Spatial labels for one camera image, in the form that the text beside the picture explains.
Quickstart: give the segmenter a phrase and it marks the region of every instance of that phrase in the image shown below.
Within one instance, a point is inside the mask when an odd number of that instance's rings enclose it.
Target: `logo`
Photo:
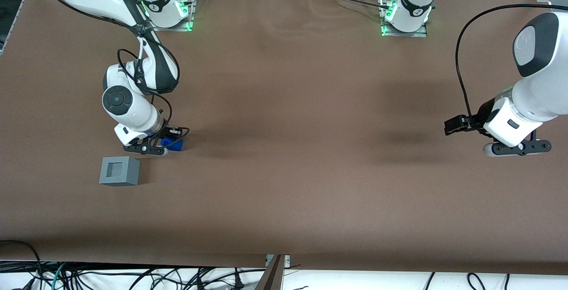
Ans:
[[[528,29],[523,30],[519,36],[517,37],[517,41],[515,42],[515,46],[518,49],[523,49],[529,45],[529,42],[532,40],[532,34]]]

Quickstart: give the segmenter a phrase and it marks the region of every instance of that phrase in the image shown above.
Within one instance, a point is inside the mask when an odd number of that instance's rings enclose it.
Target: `black band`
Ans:
[[[155,13],[161,12],[162,8],[167,4],[170,3],[171,0],[157,0],[157,1],[146,1],[146,0],[142,0],[142,2],[144,2],[144,5],[146,5],[146,7]]]
[[[400,0],[400,2],[402,2],[402,6],[404,6],[405,9],[408,9],[408,13],[410,13],[410,16],[412,17],[422,16],[422,14],[430,8],[430,5],[432,5],[432,2],[424,6],[415,5],[409,0]]]

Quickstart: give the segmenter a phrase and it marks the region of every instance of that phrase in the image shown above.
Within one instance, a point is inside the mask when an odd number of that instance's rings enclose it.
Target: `mounting plate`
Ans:
[[[266,259],[264,260],[264,266],[268,266],[270,262],[274,258],[274,255],[266,255]],[[284,259],[286,259],[286,263],[284,264],[284,268],[290,268],[290,256],[285,255]]]

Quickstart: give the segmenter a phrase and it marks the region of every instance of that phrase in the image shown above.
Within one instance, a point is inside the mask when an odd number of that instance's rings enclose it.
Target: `brown table surface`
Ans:
[[[532,157],[485,157],[487,138],[443,129],[465,113],[461,27],[534,0],[435,2],[427,38],[395,38],[347,1],[199,0],[193,32],[159,33],[181,66],[167,97],[187,148],[114,188],[98,184],[102,157],[126,153],[102,75],[138,42],[25,0],[0,58],[0,238],[62,261],[262,266],[286,253],[302,268],[566,274],[568,118],[539,129],[553,149]],[[466,34],[473,109],[520,78],[511,44],[538,12],[492,13]]]

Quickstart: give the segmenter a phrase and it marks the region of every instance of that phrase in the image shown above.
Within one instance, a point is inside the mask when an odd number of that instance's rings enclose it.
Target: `green cable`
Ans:
[[[59,266],[59,268],[57,268],[57,271],[55,272],[55,275],[53,276],[53,283],[51,284],[51,290],[55,290],[55,284],[57,283],[57,277],[61,273],[61,270],[63,269],[63,266],[65,266],[66,263],[67,262],[63,262],[61,264],[61,266]]]

